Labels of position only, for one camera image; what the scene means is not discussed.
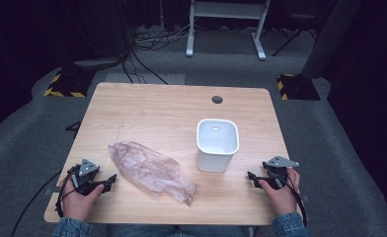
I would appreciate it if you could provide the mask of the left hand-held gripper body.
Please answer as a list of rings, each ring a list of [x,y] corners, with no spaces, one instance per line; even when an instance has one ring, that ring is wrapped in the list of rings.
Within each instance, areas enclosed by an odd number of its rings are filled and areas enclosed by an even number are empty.
[[[98,185],[94,179],[99,173],[100,167],[95,163],[83,159],[81,164],[73,166],[68,174],[71,176],[72,184],[75,190],[83,195],[87,196]]]

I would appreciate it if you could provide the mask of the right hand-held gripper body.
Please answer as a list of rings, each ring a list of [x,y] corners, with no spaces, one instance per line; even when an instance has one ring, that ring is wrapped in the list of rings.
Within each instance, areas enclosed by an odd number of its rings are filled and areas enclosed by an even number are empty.
[[[274,156],[269,161],[263,163],[263,167],[268,174],[266,181],[273,189],[279,190],[286,184],[288,178],[287,168],[298,166],[299,163],[296,161],[291,161],[281,156]]]

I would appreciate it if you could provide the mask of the translucent pink plastic bag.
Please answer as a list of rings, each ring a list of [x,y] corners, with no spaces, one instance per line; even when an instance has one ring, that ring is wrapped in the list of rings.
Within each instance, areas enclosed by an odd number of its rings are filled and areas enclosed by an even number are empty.
[[[134,141],[111,144],[109,151],[120,173],[137,188],[155,197],[168,195],[187,206],[192,204],[196,186],[173,158]]]

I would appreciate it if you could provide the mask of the white plastic bin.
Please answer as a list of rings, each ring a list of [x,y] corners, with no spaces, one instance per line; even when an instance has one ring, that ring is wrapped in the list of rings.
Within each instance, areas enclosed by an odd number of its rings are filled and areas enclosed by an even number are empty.
[[[196,147],[196,164],[202,172],[225,172],[239,149],[237,125],[227,119],[202,119],[196,128]]]

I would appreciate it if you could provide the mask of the person's right hand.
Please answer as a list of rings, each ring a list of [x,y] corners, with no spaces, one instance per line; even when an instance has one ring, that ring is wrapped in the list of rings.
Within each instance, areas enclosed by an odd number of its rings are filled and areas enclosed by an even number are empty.
[[[300,175],[292,168],[287,169],[288,184],[299,192]],[[284,215],[297,211],[297,200],[288,186],[274,190],[265,180],[260,180],[264,192],[267,194],[271,206],[277,215]]]

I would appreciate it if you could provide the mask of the person's left hand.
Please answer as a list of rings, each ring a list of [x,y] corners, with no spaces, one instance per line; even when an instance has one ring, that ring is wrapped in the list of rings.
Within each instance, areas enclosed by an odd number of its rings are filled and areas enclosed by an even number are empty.
[[[85,222],[103,189],[104,186],[99,185],[89,195],[83,196],[75,192],[73,183],[68,181],[64,188],[66,197],[61,202],[63,216]]]

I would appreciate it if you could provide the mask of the black yellow striped stand base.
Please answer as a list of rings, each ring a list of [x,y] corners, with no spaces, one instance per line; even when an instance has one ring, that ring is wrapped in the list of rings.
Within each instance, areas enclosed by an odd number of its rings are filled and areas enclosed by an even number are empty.
[[[96,72],[59,70],[44,92],[45,96],[85,98]]]
[[[301,74],[281,74],[276,78],[281,98],[287,100],[319,101],[320,96],[311,79]]]

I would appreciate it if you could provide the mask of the grey round stand base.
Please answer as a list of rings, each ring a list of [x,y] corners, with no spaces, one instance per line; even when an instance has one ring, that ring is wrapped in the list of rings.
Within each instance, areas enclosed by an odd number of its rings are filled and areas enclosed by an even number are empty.
[[[116,56],[103,56],[91,59],[82,59],[74,62],[74,65],[80,69],[85,70],[105,70],[113,68],[127,59],[126,54]]]

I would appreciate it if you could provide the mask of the black tripod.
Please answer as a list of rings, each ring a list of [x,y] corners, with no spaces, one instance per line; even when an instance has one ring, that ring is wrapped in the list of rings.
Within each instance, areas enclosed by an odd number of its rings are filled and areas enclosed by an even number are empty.
[[[294,34],[272,56],[276,56],[294,39],[298,38],[302,32],[311,32],[317,25],[317,17],[315,15],[292,14],[286,15],[285,20],[286,26],[281,28],[281,31],[284,33],[284,30],[291,30],[294,31]]]

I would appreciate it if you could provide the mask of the grey slanted column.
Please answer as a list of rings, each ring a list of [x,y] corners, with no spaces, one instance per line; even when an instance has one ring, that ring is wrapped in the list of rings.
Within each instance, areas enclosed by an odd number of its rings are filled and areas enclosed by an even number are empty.
[[[322,76],[353,21],[361,2],[362,0],[337,1],[301,70],[302,76],[309,79]]]

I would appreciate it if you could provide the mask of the white desk frame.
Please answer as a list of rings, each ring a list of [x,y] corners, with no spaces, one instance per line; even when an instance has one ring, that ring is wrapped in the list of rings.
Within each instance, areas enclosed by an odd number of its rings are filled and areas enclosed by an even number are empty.
[[[266,60],[264,48],[260,37],[263,26],[266,21],[267,13],[271,0],[264,0],[260,4],[248,3],[226,3],[226,2],[204,2],[200,0],[191,0],[189,11],[189,34],[187,41],[186,56],[194,55],[194,20],[198,18],[226,18],[242,20],[258,20],[258,28],[251,33],[252,40],[259,60]]]

